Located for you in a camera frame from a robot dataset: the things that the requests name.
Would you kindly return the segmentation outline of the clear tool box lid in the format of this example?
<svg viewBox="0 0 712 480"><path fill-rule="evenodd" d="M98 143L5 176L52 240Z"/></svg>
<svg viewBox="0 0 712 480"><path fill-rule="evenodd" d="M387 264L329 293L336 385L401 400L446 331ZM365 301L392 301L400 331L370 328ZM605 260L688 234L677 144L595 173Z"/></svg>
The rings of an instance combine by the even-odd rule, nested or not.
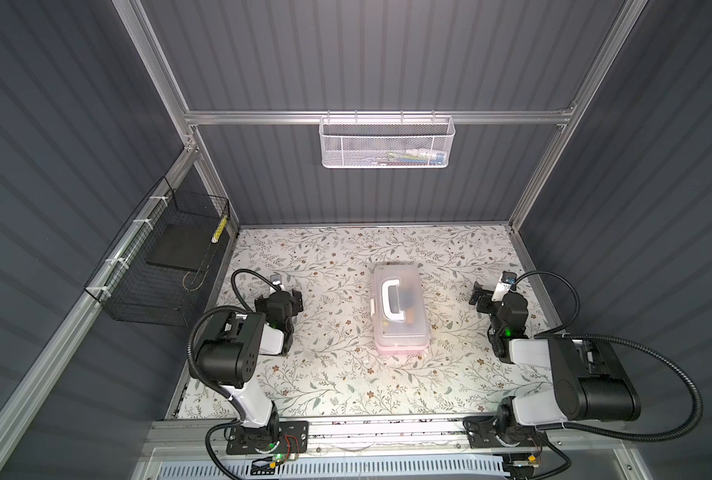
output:
<svg viewBox="0 0 712 480"><path fill-rule="evenodd" d="M416 265L383 263L375 266L371 315L375 345L430 343L430 326Z"/></svg>

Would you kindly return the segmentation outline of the pink tool box base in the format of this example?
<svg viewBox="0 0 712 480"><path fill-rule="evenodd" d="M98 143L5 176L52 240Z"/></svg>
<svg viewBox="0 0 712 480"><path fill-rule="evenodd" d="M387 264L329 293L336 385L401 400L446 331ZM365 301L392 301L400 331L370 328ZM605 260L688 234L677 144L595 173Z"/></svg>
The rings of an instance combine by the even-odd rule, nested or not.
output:
<svg viewBox="0 0 712 480"><path fill-rule="evenodd" d="M382 356L411 356L421 355L429 348L430 343L426 342L422 345L391 345L382 346L376 343L376 349Z"/></svg>

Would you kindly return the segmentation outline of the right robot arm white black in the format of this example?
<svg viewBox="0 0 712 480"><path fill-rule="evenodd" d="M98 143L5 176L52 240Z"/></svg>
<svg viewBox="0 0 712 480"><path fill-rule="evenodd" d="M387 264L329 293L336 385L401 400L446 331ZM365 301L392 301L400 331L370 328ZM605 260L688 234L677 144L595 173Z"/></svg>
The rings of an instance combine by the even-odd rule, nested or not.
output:
<svg viewBox="0 0 712 480"><path fill-rule="evenodd" d="M491 291L475 283L469 303L489 316L487 338L498 360L552 374L551 389L501 401L491 427L501 443L517 446L553 423L639 418L640 398L609 342L528 338L528 302L506 284Z"/></svg>

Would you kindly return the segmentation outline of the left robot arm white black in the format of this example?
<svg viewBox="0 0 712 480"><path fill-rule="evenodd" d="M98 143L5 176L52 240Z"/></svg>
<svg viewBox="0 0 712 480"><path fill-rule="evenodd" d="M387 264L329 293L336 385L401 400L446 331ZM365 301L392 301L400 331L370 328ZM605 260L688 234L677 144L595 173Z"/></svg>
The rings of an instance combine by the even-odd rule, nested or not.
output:
<svg viewBox="0 0 712 480"><path fill-rule="evenodd" d="M254 311L222 305L206 311L190 329L186 356L190 375L228 400L235 425L277 437L279 414L254 378L262 356L284 356L293 344L294 319L304 310L298 290L280 290L255 301Z"/></svg>

